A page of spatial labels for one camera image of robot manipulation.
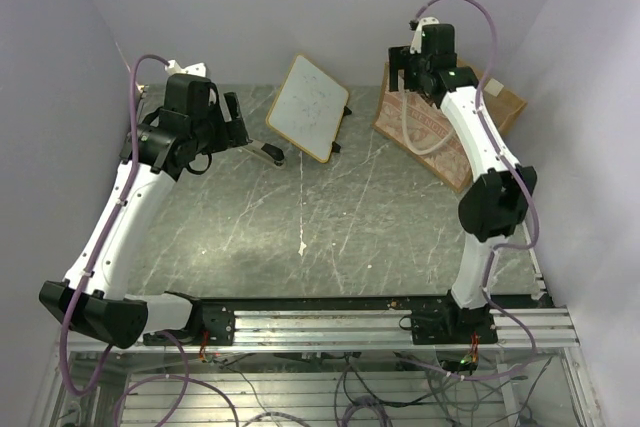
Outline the black and silver stapler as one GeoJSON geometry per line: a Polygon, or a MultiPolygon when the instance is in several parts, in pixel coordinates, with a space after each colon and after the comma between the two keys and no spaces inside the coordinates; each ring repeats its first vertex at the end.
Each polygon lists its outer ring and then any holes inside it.
{"type": "Polygon", "coordinates": [[[283,150],[273,144],[253,139],[243,146],[242,150],[276,168],[285,166],[286,158],[283,150]]]}

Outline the small yellow-framed whiteboard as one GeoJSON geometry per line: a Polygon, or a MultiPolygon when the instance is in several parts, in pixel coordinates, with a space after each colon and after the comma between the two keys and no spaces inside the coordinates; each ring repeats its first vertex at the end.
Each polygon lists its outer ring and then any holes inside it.
{"type": "Polygon", "coordinates": [[[349,90],[297,54],[266,116],[266,125],[320,163],[327,163],[348,106],[349,90]]]}

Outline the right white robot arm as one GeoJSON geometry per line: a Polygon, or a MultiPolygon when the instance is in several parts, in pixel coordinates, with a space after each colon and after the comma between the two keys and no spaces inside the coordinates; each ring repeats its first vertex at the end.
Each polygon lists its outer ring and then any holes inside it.
{"type": "Polygon", "coordinates": [[[458,204],[465,245],[453,286],[400,325],[417,345],[493,343],[491,270],[525,219],[537,173],[522,166],[504,144],[475,72],[458,61],[454,27],[433,17],[410,26],[411,43],[388,51],[389,89],[420,94],[444,114],[467,156],[472,184],[458,204]]]}

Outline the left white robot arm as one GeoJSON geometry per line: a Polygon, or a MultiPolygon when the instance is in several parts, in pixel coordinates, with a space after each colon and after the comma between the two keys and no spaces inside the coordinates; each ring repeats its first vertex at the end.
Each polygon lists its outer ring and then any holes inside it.
{"type": "Polygon", "coordinates": [[[126,349],[151,331],[152,304],[127,295],[135,254],[161,203],[194,159],[249,142],[238,97],[208,78],[177,73],[164,102],[138,121],[120,153],[116,181],[81,255],[41,304],[71,330],[126,349]]]}

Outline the aluminium mounting rail frame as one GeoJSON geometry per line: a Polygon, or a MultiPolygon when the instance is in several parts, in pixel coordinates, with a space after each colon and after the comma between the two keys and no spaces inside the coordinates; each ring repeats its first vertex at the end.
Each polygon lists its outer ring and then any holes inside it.
{"type": "Polygon", "coordinates": [[[34,426],[599,426],[569,311],[545,288],[450,294],[40,293],[71,331],[34,426]]]}

